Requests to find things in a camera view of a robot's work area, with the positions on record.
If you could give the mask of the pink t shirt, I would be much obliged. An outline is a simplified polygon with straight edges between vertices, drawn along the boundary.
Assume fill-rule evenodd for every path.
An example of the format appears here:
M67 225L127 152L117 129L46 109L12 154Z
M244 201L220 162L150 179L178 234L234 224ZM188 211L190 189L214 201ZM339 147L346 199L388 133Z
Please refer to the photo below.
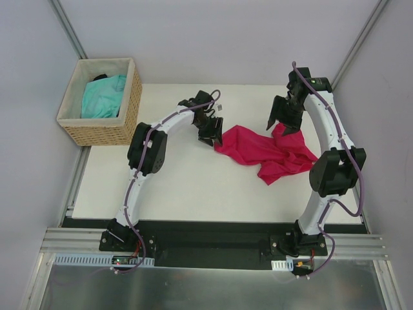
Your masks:
M267 185L278 179L308 172L318 157L306 146L302 132L283 135L286 127L278 123L270 137L236 125L223 134L214 150L244 166L260 165L257 176Z

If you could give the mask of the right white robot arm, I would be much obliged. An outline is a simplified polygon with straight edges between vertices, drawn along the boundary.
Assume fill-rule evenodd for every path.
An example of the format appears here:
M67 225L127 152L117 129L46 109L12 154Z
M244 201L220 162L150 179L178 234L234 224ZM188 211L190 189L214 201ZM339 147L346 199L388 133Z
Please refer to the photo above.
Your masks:
M312 77L307 67L294 66L288 75L288 92L276 96L267 126L285 126L283 135L295 134L307 112L318 136L321 155L309 172L312 193L304 213L294 222L292 231L276 242L276 249L291 257L321 253L325 244L325 221L333 205L355 185L363 185L361 170L367 158L348 138L336 112L330 82Z

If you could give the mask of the wicker basket with liner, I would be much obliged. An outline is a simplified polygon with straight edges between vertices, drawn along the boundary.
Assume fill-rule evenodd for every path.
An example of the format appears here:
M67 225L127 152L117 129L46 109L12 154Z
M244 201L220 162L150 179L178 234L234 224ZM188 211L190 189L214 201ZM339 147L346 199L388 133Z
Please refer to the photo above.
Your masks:
M86 84L101 74L126 76L119 113L115 118L82 118ZM67 86L57 122L79 146L129 145L137 125L142 91L136 64L131 57L80 59Z

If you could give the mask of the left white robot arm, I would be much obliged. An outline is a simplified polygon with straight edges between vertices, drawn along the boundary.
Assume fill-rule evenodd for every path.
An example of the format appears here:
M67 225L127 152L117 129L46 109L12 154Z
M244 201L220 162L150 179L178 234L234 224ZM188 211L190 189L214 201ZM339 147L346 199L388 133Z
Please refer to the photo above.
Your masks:
M148 182L160 171L165 162L168 138L183 127L193 125L200 142L213 147L222 145L223 118L215 115L214 105L221 97L220 90L208 93L200 90L195 97L184 99L168 116L154 123L138 123L130 143L127 159L128 186L122 205L106 231L102 234L99 248L110 246L130 251L143 244L136 230L140 208Z

